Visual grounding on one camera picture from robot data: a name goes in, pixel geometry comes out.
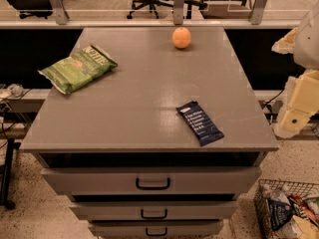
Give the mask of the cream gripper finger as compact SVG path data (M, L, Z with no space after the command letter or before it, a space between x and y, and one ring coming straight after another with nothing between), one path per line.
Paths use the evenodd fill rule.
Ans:
M312 116L312 113L304 113L301 110L281 108L273 127L274 133L281 138L291 138L310 122Z

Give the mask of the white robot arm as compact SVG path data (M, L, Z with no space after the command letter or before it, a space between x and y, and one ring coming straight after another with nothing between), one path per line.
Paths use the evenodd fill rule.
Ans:
M271 50L292 54L294 62L305 69L298 78L288 78L283 105L273 127L277 136L290 138L319 112L319 2Z

